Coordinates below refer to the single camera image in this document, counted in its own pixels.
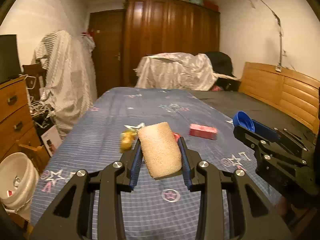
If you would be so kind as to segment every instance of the white bucket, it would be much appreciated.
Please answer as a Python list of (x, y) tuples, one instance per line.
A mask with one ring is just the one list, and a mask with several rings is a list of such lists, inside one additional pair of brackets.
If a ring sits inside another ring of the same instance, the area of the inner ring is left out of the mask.
[[(30, 205), (38, 179), (36, 168), (24, 153), (11, 154), (0, 163), (0, 200), (7, 212), (15, 212), (30, 220)], [(14, 193), (8, 196), (8, 190)]]

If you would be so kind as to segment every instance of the dresser drawer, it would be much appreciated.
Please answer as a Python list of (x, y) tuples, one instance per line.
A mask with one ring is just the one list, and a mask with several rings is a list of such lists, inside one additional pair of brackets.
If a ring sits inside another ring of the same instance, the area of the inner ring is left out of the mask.
[[(29, 131), (27, 131), (22, 137), (19, 139), (19, 143), (25, 144), (32, 147), (41, 146), (40, 139), (36, 133), (36, 129), (32, 127)], [(2, 158), (5, 159), (12, 153), (20, 152), (19, 146), (17, 143), (15, 143), (9, 151), (5, 154), (5, 156)]]
[(0, 89), (0, 122), (27, 103), (24, 80)]
[(14, 112), (0, 124), (0, 159), (28, 130), (33, 122), (28, 105)]

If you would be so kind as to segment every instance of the wooden bed frame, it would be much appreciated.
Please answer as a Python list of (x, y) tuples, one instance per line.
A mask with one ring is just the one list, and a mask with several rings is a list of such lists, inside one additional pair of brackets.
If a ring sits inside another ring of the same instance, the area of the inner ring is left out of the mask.
[(246, 62), (239, 92), (256, 98), (310, 128), (319, 129), (320, 82), (307, 75), (275, 66)]

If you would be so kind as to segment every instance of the sponge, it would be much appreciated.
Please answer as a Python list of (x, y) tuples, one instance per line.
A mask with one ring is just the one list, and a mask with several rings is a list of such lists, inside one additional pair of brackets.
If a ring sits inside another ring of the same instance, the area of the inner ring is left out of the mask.
[(167, 122), (145, 126), (138, 136), (151, 177), (168, 176), (181, 169), (181, 152)]

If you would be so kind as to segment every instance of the monitor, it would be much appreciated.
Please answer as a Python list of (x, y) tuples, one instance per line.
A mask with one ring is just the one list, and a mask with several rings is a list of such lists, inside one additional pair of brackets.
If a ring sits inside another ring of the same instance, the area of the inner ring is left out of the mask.
[(17, 35), (0, 35), (0, 84), (21, 74), (17, 49)]

